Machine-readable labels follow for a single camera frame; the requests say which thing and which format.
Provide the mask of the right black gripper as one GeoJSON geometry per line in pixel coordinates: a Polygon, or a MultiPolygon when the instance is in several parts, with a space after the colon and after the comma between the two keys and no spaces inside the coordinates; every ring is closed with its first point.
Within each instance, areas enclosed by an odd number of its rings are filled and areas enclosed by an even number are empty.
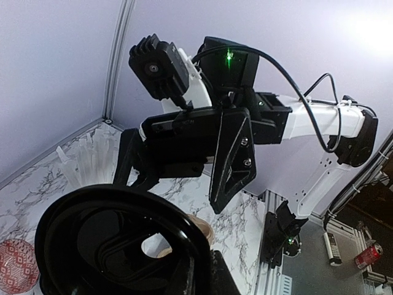
{"type": "Polygon", "coordinates": [[[257,114],[202,108],[149,117],[142,123],[146,145],[137,128],[122,132],[113,183],[126,186],[134,168],[131,187],[148,191],[159,182],[157,167],[162,178],[196,177],[212,163],[209,202],[219,214],[256,177],[254,146],[281,142],[289,109],[265,106],[257,114]]]}

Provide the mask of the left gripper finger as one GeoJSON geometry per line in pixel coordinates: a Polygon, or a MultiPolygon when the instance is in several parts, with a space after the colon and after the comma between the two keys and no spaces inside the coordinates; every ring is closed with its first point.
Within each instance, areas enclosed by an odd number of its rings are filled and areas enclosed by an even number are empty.
{"type": "Polygon", "coordinates": [[[241,294],[221,252],[210,251],[207,278],[197,280],[196,262],[193,257],[181,259],[181,294],[241,294]]]}

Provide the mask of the black coffee cup lid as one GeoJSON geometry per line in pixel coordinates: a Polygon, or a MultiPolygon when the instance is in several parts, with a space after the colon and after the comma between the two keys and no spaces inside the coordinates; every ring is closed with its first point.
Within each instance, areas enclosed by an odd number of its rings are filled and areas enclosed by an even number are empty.
{"type": "Polygon", "coordinates": [[[42,215],[34,241],[44,294],[209,294],[210,247],[169,201],[98,184],[42,215]]]}

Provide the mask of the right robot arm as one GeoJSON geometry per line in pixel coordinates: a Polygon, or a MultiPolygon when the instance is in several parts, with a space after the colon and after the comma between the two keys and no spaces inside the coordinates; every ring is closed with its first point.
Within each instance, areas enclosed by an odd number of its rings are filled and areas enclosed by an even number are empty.
{"type": "Polygon", "coordinates": [[[336,163],[312,177],[289,202],[296,218],[307,218],[321,198],[351,168],[371,156],[378,117],[350,96],[320,101],[302,92],[269,54],[217,37],[206,37],[188,56],[156,34],[132,46],[129,67],[163,114],[122,132],[114,175],[144,190],[163,178],[199,177],[212,165],[209,202],[221,213],[257,174],[255,147],[314,135],[336,163]]]}

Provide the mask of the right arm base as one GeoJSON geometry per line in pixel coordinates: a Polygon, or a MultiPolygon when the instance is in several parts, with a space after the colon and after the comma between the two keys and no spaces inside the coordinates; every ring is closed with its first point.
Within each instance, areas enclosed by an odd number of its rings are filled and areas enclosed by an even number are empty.
{"type": "Polygon", "coordinates": [[[300,233],[301,227],[307,221],[308,218],[295,217],[289,209],[287,200],[283,201],[274,213],[269,211],[265,216],[261,262],[267,263],[271,269],[281,266],[284,245],[300,233]]]}

